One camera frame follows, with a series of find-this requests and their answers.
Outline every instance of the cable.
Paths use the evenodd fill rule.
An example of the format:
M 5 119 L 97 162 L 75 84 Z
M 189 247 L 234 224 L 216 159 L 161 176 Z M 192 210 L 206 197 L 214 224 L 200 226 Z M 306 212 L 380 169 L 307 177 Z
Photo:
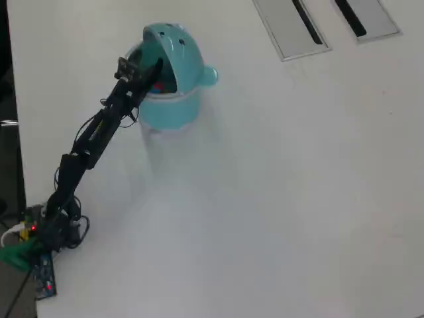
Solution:
M 17 214 L 5 214 L 5 215 L 2 215 L 1 216 L 1 218 L 0 218 L 0 225 L 2 225 L 5 229 L 7 229 L 7 230 L 9 230 L 11 227 L 10 226 L 8 226 L 4 221 L 3 221 L 3 219 L 5 219 L 5 218 L 16 218 L 16 219 L 18 219 L 19 218 L 19 215 L 17 215 Z M 18 239 L 20 239 L 20 240 L 25 240 L 19 233 L 16 233 L 16 232 L 13 232 L 12 233 L 13 235 L 15 235 Z
M 95 115 L 91 116 L 84 124 L 82 124 L 82 126 L 78 129 L 77 135 L 75 135 L 75 139 L 74 139 L 74 143 L 72 144 L 72 146 L 75 146 L 75 143 L 77 142 L 77 139 L 79 137 L 80 132 L 83 130 L 83 128 L 85 126 L 87 126 L 94 118 Z
M 88 217 L 86 217 L 85 215 L 82 215 L 81 219 L 85 219 L 85 230 L 84 230 L 84 233 L 82 234 L 78 243 L 67 246 L 71 250 L 77 248 L 83 242 L 83 240 L 84 240 L 85 236 L 87 235 L 88 230 L 90 228 L 90 219 Z
M 140 109 L 139 108 L 137 108 L 137 116 L 135 117 L 135 121 L 133 121 L 132 122 L 132 124 L 130 124 L 130 125 L 128 125 L 128 126 L 120 126 L 121 128 L 129 128 L 129 127 L 131 127 L 131 126 L 133 126 L 137 121 L 138 121 L 138 116 L 140 115 Z
M 24 290 L 24 287 L 25 287 L 25 285 L 27 284 L 27 281 L 28 281 L 28 279 L 29 279 L 29 278 L 30 278 L 30 276 L 31 276 L 31 272 L 32 272 L 32 269 L 30 269 L 30 270 L 26 273 L 26 276 L 25 276 L 24 280 L 22 281 L 21 286 L 19 286 L 18 292 L 15 294 L 15 296 L 14 296 L 14 298 L 13 298 L 13 300 L 12 300 L 11 304 L 9 305 L 9 308 L 8 308 L 8 309 L 7 309 L 7 311 L 6 311 L 6 314 L 5 314 L 5 317 L 4 317 L 4 318 L 9 318 L 9 316 L 11 315 L 12 310 L 13 310 L 13 308 L 14 308 L 14 306 L 15 306 L 15 304 L 16 304 L 16 302 L 17 302 L 17 300 L 18 300 L 18 298 L 21 296 L 21 294 L 22 294 L 22 292 L 23 292 L 23 290 Z
M 1 235 L 1 238 L 0 238 L 1 247 L 5 247 L 5 238 L 6 238 L 7 235 L 9 235 L 11 233 L 15 233 L 15 232 L 20 232 L 22 230 L 25 230 L 25 223 L 16 224 L 15 226 L 11 227 L 9 230 L 4 232 L 3 235 Z
M 58 189 L 58 173 L 59 173 L 59 167 L 54 172 L 54 190 L 55 191 Z M 81 200 L 76 195 L 74 195 L 74 199 L 75 199 L 75 201 L 76 201 L 79 209 L 81 210 L 81 208 L 82 208 Z M 87 232 L 88 232 L 88 230 L 90 228 L 90 220 L 89 220 L 89 218 L 86 217 L 85 215 L 82 215 L 81 218 L 82 219 L 85 219 L 85 223 L 86 223 L 85 231 L 82 234 L 82 236 L 81 236 L 81 238 L 80 238 L 80 240 L 79 240 L 79 242 L 77 244 L 67 246 L 70 249 L 77 248 L 82 243 L 82 241 L 84 240 L 84 238 L 87 235 Z

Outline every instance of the floor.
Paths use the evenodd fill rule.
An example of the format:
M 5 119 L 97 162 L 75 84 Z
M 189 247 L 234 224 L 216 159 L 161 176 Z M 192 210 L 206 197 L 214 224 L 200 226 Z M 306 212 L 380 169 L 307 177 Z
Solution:
M 13 73 L 10 70 L 1 83 L 13 84 Z M 0 100 L 0 120 L 16 119 L 16 104 L 13 94 L 3 95 Z M 19 156 L 19 135 L 16 127 L 0 128 L 0 197 L 8 205 L 7 212 L 19 211 L 19 196 L 24 196 L 23 189 L 18 189 L 21 167 Z M 6 310 L 17 292 L 25 273 L 16 271 L 14 268 L 0 262 L 0 317 L 4 317 Z M 34 287 L 28 283 L 18 299 L 10 318 L 34 318 L 36 317 L 34 303 Z

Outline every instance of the teal lid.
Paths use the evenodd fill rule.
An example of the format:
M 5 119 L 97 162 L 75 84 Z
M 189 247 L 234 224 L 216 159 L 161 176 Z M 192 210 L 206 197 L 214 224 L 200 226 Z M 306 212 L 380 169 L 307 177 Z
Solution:
M 205 66 L 195 40 L 180 25 L 156 23 L 146 26 L 140 49 L 145 66 L 154 65 L 158 58 L 169 61 L 179 95 L 199 85 L 214 85 L 218 80 L 217 71 Z

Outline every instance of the white table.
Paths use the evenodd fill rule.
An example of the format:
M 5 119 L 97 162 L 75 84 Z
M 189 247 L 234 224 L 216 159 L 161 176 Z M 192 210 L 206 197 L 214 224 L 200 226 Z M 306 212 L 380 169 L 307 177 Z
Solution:
M 184 134 L 115 135 L 39 317 L 424 313 L 424 2 L 383 2 L 404 35 L 358 46 L 308 0 L 333 51 L 281 63 L 249 0 L 9 1 L 29 205 L 144 25 L 185 25 L 221 76 Z

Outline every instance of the plastic container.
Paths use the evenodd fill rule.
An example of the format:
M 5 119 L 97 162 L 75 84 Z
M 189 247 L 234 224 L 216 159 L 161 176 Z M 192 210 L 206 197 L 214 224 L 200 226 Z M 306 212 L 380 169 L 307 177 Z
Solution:
M 144 28 L 142 42 L 127 57 L 136 50 L 142 54 L 141 70 L 164 60 L 160 79 L 140 105 L 142 125 L 172 131 L 193 122 L 199 114 L 201 87 L 218 81 L 218 72 L 204 64 L 195 40 L 180 25 L 156 23 Z

